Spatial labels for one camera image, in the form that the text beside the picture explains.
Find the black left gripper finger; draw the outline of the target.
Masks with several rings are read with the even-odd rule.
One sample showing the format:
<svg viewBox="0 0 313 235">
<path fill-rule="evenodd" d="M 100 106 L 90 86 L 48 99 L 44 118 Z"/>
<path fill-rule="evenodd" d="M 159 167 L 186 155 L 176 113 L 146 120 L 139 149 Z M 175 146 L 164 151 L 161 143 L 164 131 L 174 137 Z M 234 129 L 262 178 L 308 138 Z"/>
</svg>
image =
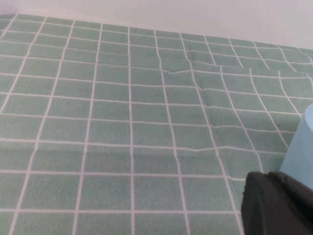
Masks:
<svg viewBox="0 0 313 235">
<path fill-rule="evenodd" d="M 246 235 L 311 235 L 313 191 L 282 172 L 250 172 L 241 215 Z"/>
</svg>

